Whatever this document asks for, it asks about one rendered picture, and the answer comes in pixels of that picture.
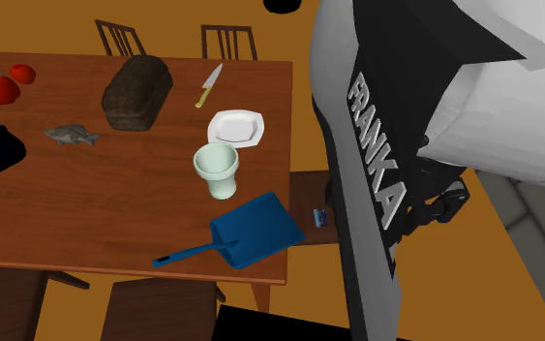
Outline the blue dustpan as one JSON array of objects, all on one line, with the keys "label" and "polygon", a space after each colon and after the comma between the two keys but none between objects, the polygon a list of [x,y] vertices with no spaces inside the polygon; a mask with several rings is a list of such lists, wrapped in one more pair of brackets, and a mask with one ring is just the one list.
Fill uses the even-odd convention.
[{"label": "blue dustpan", "polygon": [[210,222],[212,242],[152,261],[154,267],[215,250],[234,269],[259,262],[305,240],[273,192],[248,201]]}]

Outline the white plate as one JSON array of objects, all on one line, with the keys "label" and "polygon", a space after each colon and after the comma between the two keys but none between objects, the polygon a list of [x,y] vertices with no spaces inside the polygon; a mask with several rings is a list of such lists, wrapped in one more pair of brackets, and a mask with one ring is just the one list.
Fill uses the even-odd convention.
[{"label": "white plate", "polygon": [[264,120],[259,112],[246,109],[218,111],[207,128],[209,142],[225,142],[234,148],[257,146],[264,133]]}]

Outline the pale green cup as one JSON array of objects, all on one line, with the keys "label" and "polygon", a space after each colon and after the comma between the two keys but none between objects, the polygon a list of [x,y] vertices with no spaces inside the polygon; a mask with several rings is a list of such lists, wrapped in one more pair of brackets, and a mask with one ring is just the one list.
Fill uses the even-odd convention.
[{"label": "pale green cup", "polygon": [[235,173],[239,166],[237,150],[224,142],[210,142],[194,155],[197,174],[206,181],[210,195],[226,200],[236,192]]}]

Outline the dark wooden chair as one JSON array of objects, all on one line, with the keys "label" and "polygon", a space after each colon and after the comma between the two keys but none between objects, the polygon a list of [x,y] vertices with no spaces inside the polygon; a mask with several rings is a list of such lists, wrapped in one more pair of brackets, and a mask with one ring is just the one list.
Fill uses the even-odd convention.
[{"label": "dark wooden chair", "polygon": [[0,341],[34,341],[50,280],[90,288],[89,283],[63,271],[0,267]]},{"label": "dark wooden chair", "polygon": [[252,59],[254,61],[258,60],[255,37],[254,37],[253,29],[251,26],[213,25],[213,24],[200,25],[201,56],[203,59],[208,58],[207,34],[209,32],[215,32],[217,34],[217,40],[218,40],[220,55],[222,59],[227,59],[227,60],[240,59],[238,34],[245,33],[247,35],[249,50],[250,50]]},{"label": "dark wooden chair", "polygon": [[217,303],[214,282],[141,279],[112,285],[100,341],[210,341]]},{"label": "dark wooden chair", "polygon": [[[121,56],[134,56],[136,54],[145,55],[146,51],[137,35],[137,32],[134,27],[121,25],[117,23],[112,23],[108,21],[103,21],[99,19],[94,20],[97,31],[103,43],[105,52],[107,56],[112,56],[113,51],[111,49],[111,44],[107,39],[106,32],[112,39],[114,46],[117,48],[117,51]],[[130,45],[129,37],[134,39],[137,52],[132,50]]]}]

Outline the dark brown bread loaf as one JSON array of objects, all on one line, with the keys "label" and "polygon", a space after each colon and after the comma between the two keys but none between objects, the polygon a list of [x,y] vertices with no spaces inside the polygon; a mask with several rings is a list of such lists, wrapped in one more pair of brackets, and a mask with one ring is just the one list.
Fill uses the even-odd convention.
[{"label": "dark brown bread loaf", "polygon": [[101,100],[109,126],[119,131],[150,130],[172,86],[172,75],[161,58],[132,56],[112,78]]}]

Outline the brown wooden dining table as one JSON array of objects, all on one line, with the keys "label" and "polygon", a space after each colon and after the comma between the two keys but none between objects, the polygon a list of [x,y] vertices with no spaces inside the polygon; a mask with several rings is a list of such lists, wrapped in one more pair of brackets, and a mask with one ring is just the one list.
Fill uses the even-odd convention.
[{"label": "brown wooden dining table", "polygon": [[[173,86],[153,127],[109,127],[101,107],[119,56],[0,52],[0,71],[31,66],[36,81],[0,124],[26,157],[0,172],[0,266],[249,283],[259,300],[288,279],[288,255],[243,269],[209,251],[162,267],[161,256],[206,244],[212,219],[266,192],[289,200],[292,66],[287,61],[168,58]],[[201,108],[202,85],[223,63]],[[250,109],[264,118],[257,146],[239,153],[237,190],[213,199],[193,166],[219,110]],[[44,130],[81,124],[101,137],[65,143]]]}]

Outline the grey fish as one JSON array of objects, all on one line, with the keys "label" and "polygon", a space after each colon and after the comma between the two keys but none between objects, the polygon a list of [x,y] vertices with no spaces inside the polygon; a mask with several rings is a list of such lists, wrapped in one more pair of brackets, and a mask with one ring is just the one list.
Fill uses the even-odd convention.
[{"label": "grey fish", "polygon": [[49,128],[44,130],[44,134],[49,138],[56,140],[60,145],[64,145],[65,143],[78,145],[80,142],[93,145],[94,142],[101,137],[98,134],[89,133],[81,124]]}]

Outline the small red tomato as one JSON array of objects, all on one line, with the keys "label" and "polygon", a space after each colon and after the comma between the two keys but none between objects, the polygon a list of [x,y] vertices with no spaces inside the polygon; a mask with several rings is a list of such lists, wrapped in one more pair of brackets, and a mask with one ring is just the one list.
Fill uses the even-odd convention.
[{"label": "small red tomato", "polygon": [[36,79],[36,71],[26,64],[15,64],[10,68],[11,77],[22,84],[31,84]]}]

